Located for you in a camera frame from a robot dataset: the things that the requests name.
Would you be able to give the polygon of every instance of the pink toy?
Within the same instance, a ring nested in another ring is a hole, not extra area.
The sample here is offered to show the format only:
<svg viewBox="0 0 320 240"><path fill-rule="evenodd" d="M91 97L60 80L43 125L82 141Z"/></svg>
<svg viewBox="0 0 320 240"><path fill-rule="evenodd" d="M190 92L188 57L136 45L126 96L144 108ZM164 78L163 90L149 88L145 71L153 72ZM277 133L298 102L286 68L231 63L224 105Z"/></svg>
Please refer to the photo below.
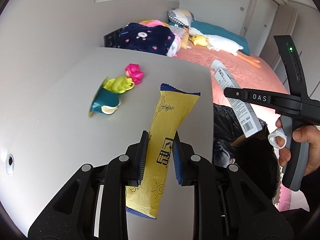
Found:
<svg viewBox="0 0 320 240"><path fill-rule="evenodd" d="M140 71L140 66L138 64L129 64L124 70L127 78L132 78L135 85L141 83L144 72Z"/></svg>
<svg viewBox="0 0 320 240"><path fill-rule="evenodd" d="M139 24L147 26L147 27L154 27L154 26L158 26L158 25L164 26L163 22L160 22L158 20L153 20L149 23L140 22Z"/></svg>

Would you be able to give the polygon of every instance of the teal pillow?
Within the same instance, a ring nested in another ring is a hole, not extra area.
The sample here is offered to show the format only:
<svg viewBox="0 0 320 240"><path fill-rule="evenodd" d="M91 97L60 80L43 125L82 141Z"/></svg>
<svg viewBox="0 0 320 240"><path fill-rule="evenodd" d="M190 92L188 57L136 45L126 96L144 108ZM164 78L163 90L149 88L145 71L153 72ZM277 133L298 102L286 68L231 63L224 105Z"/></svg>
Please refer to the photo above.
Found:
<svg viewBox="0 0 320 240"><path fill-rule="evenodd" d="M196 28L198 31L200 31L203 34L207 35L217 35L224 38L227 38L229 40L235 41L240 46L243 47L240 51L248 56L250 56L250 49L248 46L248 42L244 37L241 37L235 33L229 32L226 29L212 25L210 23L205 22L199 22L199 21L193 21L191 24L192 28Z"/></svg>

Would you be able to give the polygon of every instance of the white bandage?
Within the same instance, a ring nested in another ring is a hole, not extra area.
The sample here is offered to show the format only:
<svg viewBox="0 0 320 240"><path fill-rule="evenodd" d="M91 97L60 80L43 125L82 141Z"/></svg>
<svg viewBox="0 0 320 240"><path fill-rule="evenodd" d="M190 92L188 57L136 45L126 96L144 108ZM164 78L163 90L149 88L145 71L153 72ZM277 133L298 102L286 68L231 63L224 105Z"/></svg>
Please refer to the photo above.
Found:
<svg viewBox="0 0 320 240"><path fill-rule="evenodd" d="M284 145L282 147L280 147L276 141L276 137L279 136L281 138L284 139ZM276 149L282 149L285 147L286 143L287 143L287 136L284 134L284 131L282 128L278 128L278 129L275 129L272 133L270 133L268 135L268 139L269 139L269 142L270 144L276 148Z"/></svg>

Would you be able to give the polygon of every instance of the navy blanket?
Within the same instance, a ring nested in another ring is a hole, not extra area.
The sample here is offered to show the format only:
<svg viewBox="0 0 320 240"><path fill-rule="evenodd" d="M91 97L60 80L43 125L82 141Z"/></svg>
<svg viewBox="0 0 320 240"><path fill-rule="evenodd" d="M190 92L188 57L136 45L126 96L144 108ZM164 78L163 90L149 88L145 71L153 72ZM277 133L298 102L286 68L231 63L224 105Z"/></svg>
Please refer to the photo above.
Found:
<svg viewBox="0 0 320 240"><path fill-rule="evenodd" d="M173 41L174 35L168 27L130 23L120 33L116 48L166 56Z"/></svg>

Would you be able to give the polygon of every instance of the gray tabletop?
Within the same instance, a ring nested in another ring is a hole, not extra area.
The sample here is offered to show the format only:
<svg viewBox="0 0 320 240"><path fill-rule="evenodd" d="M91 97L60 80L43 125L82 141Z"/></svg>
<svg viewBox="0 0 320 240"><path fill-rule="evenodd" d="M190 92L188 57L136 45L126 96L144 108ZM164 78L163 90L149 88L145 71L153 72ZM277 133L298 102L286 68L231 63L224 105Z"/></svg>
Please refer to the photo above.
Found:
<svg viewBox="0 0 320 240"><path fill-rule="evenodd" d="M129 63L140 64L146 73L142 83L121 95L114 114L95 113L88 118L103 79L125 75ZM23 233L27 234L42 209L82 164L107 164L124 154L128 145L139 142L142 131L150 128L161 83L201 92L178 132L196 154L212 158L209 68L155 54L97 48L39 100L10 151L14 171L0 182L0 188L6 191L4 207ZM193 187L178 186L171 161L158 219L128 214L129 239L192 239L193 198Z"/></svg>

